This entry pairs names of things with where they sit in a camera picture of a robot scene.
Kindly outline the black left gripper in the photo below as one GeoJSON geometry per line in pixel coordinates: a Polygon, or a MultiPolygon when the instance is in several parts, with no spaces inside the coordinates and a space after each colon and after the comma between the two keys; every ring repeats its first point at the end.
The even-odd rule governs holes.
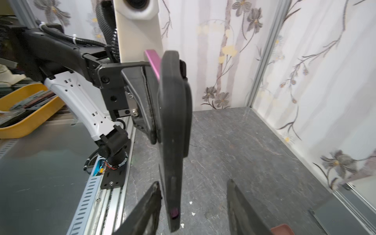
{"type": "Polygon", "coordinates": [[[131,116],[152,144],[158,143],[157,81],[149,62],[115,63],[98,69],[101,92],[114,119],[131,116]]]}

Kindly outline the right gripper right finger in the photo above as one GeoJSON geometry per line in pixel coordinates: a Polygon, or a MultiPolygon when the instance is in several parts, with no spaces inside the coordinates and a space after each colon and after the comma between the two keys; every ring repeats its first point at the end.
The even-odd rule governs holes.
{"type": "Polygon", "coordinates": [[[271,235],[233,179],[227,181],[227,212],[231,235],[271,235]]]}

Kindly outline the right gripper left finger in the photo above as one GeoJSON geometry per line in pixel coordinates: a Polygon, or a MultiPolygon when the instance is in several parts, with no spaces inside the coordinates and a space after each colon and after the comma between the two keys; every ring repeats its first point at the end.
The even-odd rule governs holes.
{"type": "Polygon", "coordinates": [[[155,235],[159,225],[162,193],[155,181],[114,235],[155,235]]]}

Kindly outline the black phone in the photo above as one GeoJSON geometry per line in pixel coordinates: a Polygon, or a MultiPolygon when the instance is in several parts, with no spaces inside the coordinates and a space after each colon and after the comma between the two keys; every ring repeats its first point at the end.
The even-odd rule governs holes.
{"type": "Polygon", "coordinates": [[[149,61],[153,73],[158,82],[160,82],[160,67],[161,58],[156,50],[145,50],[144,51],[146,59],[149,61]]]}

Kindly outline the pink phone case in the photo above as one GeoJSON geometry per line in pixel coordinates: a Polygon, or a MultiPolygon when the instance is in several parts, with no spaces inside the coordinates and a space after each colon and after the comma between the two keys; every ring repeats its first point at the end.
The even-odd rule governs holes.
{"type": "Polygon", "coordinates": [[[281,224],[274,228],[271,228],[273,235],[295,235],[293,230],[287,224],[281,224]]]}

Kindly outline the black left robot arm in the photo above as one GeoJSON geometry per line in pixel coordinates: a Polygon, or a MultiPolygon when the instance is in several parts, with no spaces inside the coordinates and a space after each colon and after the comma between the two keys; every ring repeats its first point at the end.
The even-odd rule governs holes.
{"type": "Polygon", "coordinates": [[[91,40],[78,45],[61,32],[61,25],[41,28],[3,25],[14,54],[25,74],[42,82],[58,95],[82,120],[110,165],[125,158],[127,133],[115,125],[131,94],[139,114],[134,126],[147,134],[150,142],[160,145],[165,166],[177,167],[189,153],[192,124],[192,93],[186,77],[186,63],[176,51],[164,53],[160,69],[151,61],[113,63],[107,46],[91,40]],[[101,90],[110,118],[89,110],[90,100],[78,85],[59,82],[57,74],[77,72],[101,90]]]}

